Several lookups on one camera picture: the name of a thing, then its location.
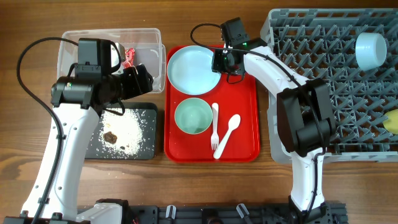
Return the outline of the red snack wrapper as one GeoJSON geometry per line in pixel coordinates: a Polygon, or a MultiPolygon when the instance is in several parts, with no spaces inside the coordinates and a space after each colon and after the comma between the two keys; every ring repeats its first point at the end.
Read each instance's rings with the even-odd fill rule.
{"type": "Polygon", "coordinates": [[[134,65],[135,49],[129,48],[125,50],[125,61],[123,62],[124,68],[129,68],[134,65]]]}

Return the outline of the light blue plate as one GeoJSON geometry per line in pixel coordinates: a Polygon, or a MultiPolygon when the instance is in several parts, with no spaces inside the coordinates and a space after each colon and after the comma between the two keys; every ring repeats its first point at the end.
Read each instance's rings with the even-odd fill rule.
{"type": "Polygon", "coordinates": [[[208,93],[221,79],[221,74],[212,70],[213,56],[211,50],[197,45],[177,50],[167,65],[169,82],[187,95],[208,93]]]}

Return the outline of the white plastic spoon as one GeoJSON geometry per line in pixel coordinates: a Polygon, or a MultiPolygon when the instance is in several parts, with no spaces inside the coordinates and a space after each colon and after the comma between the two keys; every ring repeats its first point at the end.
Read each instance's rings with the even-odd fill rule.
{"type": "Polygon", "coordinates": [[[218,148],[216,149],[216,151],[213,154],[213,158],[214,159],[219,159],[221,157],[221,155],[223,154],[223,151],[226,147],[226,144],[229,140],[229,137],[231,135],[231,133],[237,129],[240,125],[241,122],[241,117],[239,114],[234,114],[228,121],[228,130],[225,134],[225,136],[223,137],[223,139],[221,140],[221,142],[218,145],[218,148]]]}

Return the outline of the green bowl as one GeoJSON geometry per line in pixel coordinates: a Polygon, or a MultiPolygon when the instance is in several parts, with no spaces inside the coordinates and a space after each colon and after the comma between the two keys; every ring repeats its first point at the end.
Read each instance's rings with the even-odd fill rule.
{"type": "Polygon", "coordinates": [[[186,134],[200,134],[212,124],[213,112],[211,106],[200,98],[187,98],[181,101],[175,109],[175,124],[186,134]]]}

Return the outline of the light blue bowl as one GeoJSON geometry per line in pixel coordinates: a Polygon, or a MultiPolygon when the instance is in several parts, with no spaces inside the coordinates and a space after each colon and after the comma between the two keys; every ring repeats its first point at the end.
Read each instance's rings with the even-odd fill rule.
{"type": "Polygon", "coordinates": [[[380,67],[387,57],[386,40],[378,33],[359,34],[356,39],[355,57],[362,71],[380,67]]]}

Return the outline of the yellow plastic cup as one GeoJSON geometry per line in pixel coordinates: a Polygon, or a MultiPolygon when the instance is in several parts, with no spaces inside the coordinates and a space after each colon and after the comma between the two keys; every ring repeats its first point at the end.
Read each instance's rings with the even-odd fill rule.
{"type": "Polygon", "coordinates": [[[398,134],[398,109],[388,111],[384,114],[387,118],[383,121],[384,128],[392,134],[398,134]]]}

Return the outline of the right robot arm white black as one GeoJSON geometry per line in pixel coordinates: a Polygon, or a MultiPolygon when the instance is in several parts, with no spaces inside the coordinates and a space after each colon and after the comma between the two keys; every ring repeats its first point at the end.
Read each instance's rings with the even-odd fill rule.
{"type": "Polygon", "coordinates": [[[218,27],[224,47],[215,49],[213,71],[251,75],[275,98],[277,139],[292,160],[289,220],[309,223],[325,216],[323,159],[336,131],[328,85],[294,72],[262,39],[251,39],[240,18],[218,27]]]}

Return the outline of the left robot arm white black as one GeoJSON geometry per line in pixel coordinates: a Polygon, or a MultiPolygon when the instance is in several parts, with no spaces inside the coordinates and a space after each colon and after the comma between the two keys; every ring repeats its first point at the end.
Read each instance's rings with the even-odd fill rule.
{"type": "Polygon", "coordinates": [[[17,217],[5,223],[134,223],[127,200],[101,199],[78,213],[77,196],[86,149],[107,105],[152,91],[153,78],[143,64],[117,71],[124,50],[106,39],[80,38],[78,61],[51,89],[46,105],[24,83],[21,87],[52,117],[52,127],[30,195],[17,217]]]}

